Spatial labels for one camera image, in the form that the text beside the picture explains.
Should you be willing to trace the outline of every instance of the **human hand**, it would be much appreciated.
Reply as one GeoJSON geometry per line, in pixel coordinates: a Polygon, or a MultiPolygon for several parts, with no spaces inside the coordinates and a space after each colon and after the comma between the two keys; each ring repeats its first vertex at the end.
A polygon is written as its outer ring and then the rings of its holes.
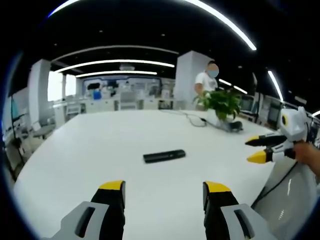
{"type": "Polygon", "coordinates": [[[298,142],[294,144],[293,150],[295,151],[295,159],[299,163],[309,165],[311,162],[317,160],[317,154],[315,153],[315,149],[309,143],[304,141],[298,142]]]}

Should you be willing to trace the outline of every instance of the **window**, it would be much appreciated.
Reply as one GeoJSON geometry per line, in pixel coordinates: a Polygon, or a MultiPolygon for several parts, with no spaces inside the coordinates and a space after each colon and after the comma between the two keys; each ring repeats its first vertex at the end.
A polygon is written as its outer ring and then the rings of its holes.
{"type": "Polygon", "coordinates": [[[50,71],[48,78],[47,99],[56,101],[62,99],[63,74],[50,71]]]}
{"type": "Polygon", "coordinates": [[[67,74],[65,78],[65,96],[76,95],[76,93],[77,93],[76,76],[67,74]]]}

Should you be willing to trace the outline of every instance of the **green leaves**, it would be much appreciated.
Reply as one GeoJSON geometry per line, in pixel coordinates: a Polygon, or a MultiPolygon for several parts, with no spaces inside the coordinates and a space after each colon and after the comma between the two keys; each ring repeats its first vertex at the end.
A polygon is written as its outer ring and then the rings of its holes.
{"type": "Polygon", "coordinates": [[[193,101],[202,104],[206,110],[214,109],[221,120],[226,120],[228,115],[235,119],[240,113],[240,96],[232,91],[204,91],[193,101]]]}

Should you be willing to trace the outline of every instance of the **white pot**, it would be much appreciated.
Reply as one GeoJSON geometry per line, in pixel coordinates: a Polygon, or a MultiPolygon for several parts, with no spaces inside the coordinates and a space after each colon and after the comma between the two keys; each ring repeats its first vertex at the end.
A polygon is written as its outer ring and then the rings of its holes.
{"type": "Polygon", "coordinates": [[[212,125],[214,126],[219,126],[220,125],[220,120],[219,118],[217,117],[217,114],[216,114],[216,110],[214,109],[208,109],[207,110],[207,117],[206,117],[206,120],[211,123],[212,125]]]}

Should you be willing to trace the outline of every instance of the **led light strip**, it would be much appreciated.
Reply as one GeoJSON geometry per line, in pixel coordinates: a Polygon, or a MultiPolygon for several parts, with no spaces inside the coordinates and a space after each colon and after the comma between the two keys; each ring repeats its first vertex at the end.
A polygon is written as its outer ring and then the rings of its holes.
{"type": "Polygon", "coordinates": [[[316,111],[315,113],[313,113],[312,114],[312,117],[315,117],[315,116],[317,116],[317,115],[319,115],[320,114],[320,110],[319,111],[316,111]]]}
{"type": "Polygon", "coordinates": [[[154,71],[98,71],[98,72],[91,72],[85,73],[75,76],[76,78],[82,78],[87,76],[94,76],[94,75],[102,75],[102,74],[149,74],[149,75],[157,75],[154,71]]]}
{"type": "Polygon", "coordinates": [[[69,69],[75,69],[78,67],[88,66],[88,65],[94,65],[94,64],[110,64],[110,63],[137,63],[137,64],[154,64],[154,65],[160,65],[165,67],[174,68],[175,65],[169,64],[169,63],[163,63],[159,61],[145,61],[145,60],[130,60],[130,59],[115,59],[115,60],[102,60],[102,61],[90,61],[85,63],[80,63],[72,66],[67,66],[65,68],[61,68],[57,71],[54,71],[55,73],[61,73],[63,71],[69,70],[69,69]]]}
{"type": "Polygon", "coordinates": [[[227,82],[227,81],[225,81],[225,80],[219,79],[219,82],[220,82],[220,83],[223,83],[223,84],[226,84],[226,85],[228,85],[228,86],[231,86],[231,83],[230,83],[230,82],[227,82]]]}
{"type": "Polygon", "coordinates": [[[215,10],[211,6],[203,3],[199,0],[184,0],[188,3],[191,3],[193,5],[196,5],[197,7],[207,11],[208,13],[215,16],[217,19],[219,19],[221,22],[226,24],[229,28],[231,28],[248,46],[251,48],[251,50],[255,51],[257,50],[256,46],[253,44],[253,42],[247,37],[247,35],[244,34],[243,31],[240,30],[232,21],[230,21],[227,17],[225,17],[222,13],[215,10]]]}
{"type": "Polygon", "coordinates": [[[272,71],[268,71],[268,74],[269,74],[269,76],[270,76],[270,78],[271,78],[271,80],[272,80],[272,82],[273,82],[273,85],[274,85],[274,87],[275,87],[275,89],[276,89],[276,91],[277,91],[277,93],[278,93],[278,95],[279,95],[280,101],[283,102],[283,101],[284,101],[284,98],[283,98],[283,96],[282,96],[282,93],[281,93],[281,91],[280,91],[280,87],[279,87],[279,85],[278,85],[278,82],[277,82],[274,74],[272,73],[272,71]]]}
{"type": "Polygon", "coordinates": [[[55,59],[53,59],[51,62],[55,62],[58,61],[60,59],[72,56],[72,55],[76,55],[76,54],[82,54],[82,53],[86,53],[86,52],[90,52],[90,51],[95,51],[95,50],[101,50],[101,49],[126,49],[126,48],[130,48],[130,49],[148,49],[148,50],[156,50],[156,51],[161,51],[161,52],[166,52],[166,53],[171,53],[171,54],[179,54],[179,52],[177,51],[171,51],[168,49],[164,49],[164,48],[160,48],[160,47],[154,47],[154,46],[142,46],[142,45],[109,45],[109,46],[94,46],[94,47],[89,47],[89,48],[84,48],[81,50],[77,50],[77,51],[73,51],[73,52],[69,52],[67,54],[64,54],[62,56],[58,56],[55,59]]]}
{"type": "MultiPolygon", "coordinates": [[[[48,18],[50,16],[52,16],[53,14],[55,14],[56,12],[60,11],[61,9],[64,9],[67,6],[70,6],[71,4],[74,4],[76,2],[78,2],[80,0],[68,0],[65,3],[61,4],[60,6],[58,6],[52,13],[50,13],[50,15],[48,16],[48,18]]],[[[203,3],[202,1],[199,0],[184,0],[190,4],[193,4],[205,11],[207,11],[208,13],[212,14],[213,16],[215,16],[217,19],[219,19],[221,22],[223,22],[224,24],[226,24],[229,28],[231,28],[248,46],[249,48],[251,48],[251,50],[255,51],[257,50],[256,46],[253,44],[253,42],[247,37],[247,35],[244,34],[243,31],[240,30],[240,28],[238,28],[232,21],[230,21],[227,17],[225,17],[222,13],[220,13],[219,11],[215,10],[214,8],[212,8],[211,6],[203,3]]]]}
{"type": "Polygon", "coordinates": [[[247,91],[243,90],[242,88],[238,87],[238,86],[233,86],[235,89],[239,90],[240,92],[244,93],[244,94],[248,94],[247,91]]]}

